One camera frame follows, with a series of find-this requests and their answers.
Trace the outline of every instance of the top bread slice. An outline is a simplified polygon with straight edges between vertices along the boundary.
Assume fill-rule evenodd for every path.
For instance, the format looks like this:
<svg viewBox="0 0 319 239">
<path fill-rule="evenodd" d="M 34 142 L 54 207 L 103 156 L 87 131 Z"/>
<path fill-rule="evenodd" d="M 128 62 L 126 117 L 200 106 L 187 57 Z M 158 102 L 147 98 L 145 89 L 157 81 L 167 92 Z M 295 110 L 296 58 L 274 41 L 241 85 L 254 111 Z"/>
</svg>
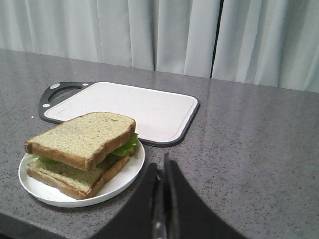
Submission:
<svg viewBox="0 0 319 239">
<path fill-rule="evenodd" d="M 135 132 L 134 119 L 94 112 L 63 122 L 24 143 L 25 151 L 90 171 Z"/>
</svg>

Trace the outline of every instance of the gray countertop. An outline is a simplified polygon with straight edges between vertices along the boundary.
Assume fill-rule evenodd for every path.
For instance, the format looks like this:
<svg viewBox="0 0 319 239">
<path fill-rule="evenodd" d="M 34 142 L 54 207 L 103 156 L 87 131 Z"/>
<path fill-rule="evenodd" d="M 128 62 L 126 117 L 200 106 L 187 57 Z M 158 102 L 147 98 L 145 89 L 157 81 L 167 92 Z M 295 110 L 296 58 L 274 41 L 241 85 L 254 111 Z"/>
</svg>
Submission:
<svg viewBox="0 0 319 239">
<path fill-rule="evenodd" d="M 37 114 L 56 82 L 108 81 L 195 96 L 200 108 L 180 144 L 145 145 L 179 164 L 199 197 L 252 239 L 319 238 L 319 94 L 0 50 L 0 233 L 13 238 L 89 238 L 121 209 L 123 193 L 84 208 L 46 205 L 23 189 L 26 139 L 54 124 Z"/>
</svg>

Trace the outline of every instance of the white curtain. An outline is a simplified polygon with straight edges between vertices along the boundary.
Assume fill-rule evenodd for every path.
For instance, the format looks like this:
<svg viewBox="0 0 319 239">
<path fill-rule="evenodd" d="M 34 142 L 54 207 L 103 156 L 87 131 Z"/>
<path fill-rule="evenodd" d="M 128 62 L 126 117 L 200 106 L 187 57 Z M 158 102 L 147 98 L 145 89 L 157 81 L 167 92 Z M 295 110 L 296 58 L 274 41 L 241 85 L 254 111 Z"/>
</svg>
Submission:
<svg viewBox="0 0 319 239">
<path fill-rule="evenodd" d="M 319 1 L 0 0 L 0 48 L 319 92 Z"/>
</svg>

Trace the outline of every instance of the bottom bread slice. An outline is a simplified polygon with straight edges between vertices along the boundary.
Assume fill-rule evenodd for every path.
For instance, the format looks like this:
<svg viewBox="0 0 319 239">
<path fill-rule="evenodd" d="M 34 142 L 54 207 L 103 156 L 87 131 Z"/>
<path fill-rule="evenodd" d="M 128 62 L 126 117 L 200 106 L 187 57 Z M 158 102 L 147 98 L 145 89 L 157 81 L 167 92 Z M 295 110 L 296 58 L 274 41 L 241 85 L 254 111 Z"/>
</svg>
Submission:
<svg viewBox="0 0 319 239">
<path fill-rule="evenodd" d="M 91 171 L 82 171 L 60 162 L 36 160 L 27 165 L 26 172 L 70 197 L 87 199 L 95 197 L 102 187 L 124 168 L 132 154 L 128 153 L 124 157 L 107 156 Z"/>
</svg>

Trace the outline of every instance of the plate rim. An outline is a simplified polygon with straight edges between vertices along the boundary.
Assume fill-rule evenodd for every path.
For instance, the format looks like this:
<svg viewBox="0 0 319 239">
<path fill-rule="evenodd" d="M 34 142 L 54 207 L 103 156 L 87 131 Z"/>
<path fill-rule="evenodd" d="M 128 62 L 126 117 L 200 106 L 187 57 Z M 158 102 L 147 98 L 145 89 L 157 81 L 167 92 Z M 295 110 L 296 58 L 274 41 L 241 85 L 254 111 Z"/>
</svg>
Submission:
<svg viewBox="0 0 319 239">
<path fill-rule="evenodd" d="M 25 160 L 27 160 L 26 158 L 29 156 L 31 157 L 32 154 L 29 154 L 29 153 L 26 153 L 20 164 L 19 164 L 19 168 L 18 168 L 18 177 L 19 177 L 19 181 L 20 181 L 20 184 L 23 186 L 23 188 L 29 193 L 31 194 L 33 197 L 35 197 L 37 200 L 43 202 L 43 203 L 46 203 L 46 204 L 49 204 L 49 205 L 52 205 L 52 206 L 57 206 L 57 207 L 64 207 L 64 208 L 77 208 L 77 207 L 85 207 L 85 206 L 90 206 L 90 205 L 94 205 L 94 204 L 98 204 L 98 203 L 101 203 L 101 202 L 104 202 L 104 201 L 107 201 L 109 199 L 111 199 L 112 197 L 120 194 L 121 192 L 123 192 L 125 189 L 127 189 L 133 182 L 134 180 L 136 179 L 136 177 L 138 176 L 138 174 L 140 173 L 144 163 L 145 163 L 145 149 L 144 149 L 144 146 L 143 144 L 138 140 L 138 147 L 139 147 L 139 151 L 138 151 L 138 154 L 141 154 L 141 157 L 138 157 L 139 160 L 141 160 L 141 162 L 137 165 L 136 167 L 136 173 L 134 173 L 134 176 L 129 178 L 125 183 L 121 184 L 119 187 L 117 187 L 116 189 L 110 191 L 110 192 L 107 192 L 105 194 L 102 194 L 102 195 L 98 195 L 98 196 L 95 196 L 93 198 L 88 198 L 88 199 L 81 199 L 81 200 L 78 200 L 78 199 L 74 199 L 71 197 L 71 199 L 73 199 L 74 201 L 55 201 L 55 200 L 52 200 L 52 199 L 46 199 L 46 198 L 43 198 L 42 196 L 40 195 L 37 195 L 36 193 L 34 193 L 33 191 L 31 191 L 29 189 L 29 187 L 26 186 L 26 183 L 25 183 L 25 180 L 23 180 L 21 177 L 21 173 L 22 171 L 24 170 L 24 173 L 26 174 L 26 177 L 28 178 L 32 178 L 30 177 L 26 171 L 25 171 L 25 168 L 23 168 L 23 163 L 25 162 Z M 50 188 L 54 188 L 54 187 L 51 187 L 45 183 L 42 183 L 44 187 L 50 187 Z"/>
</svg>

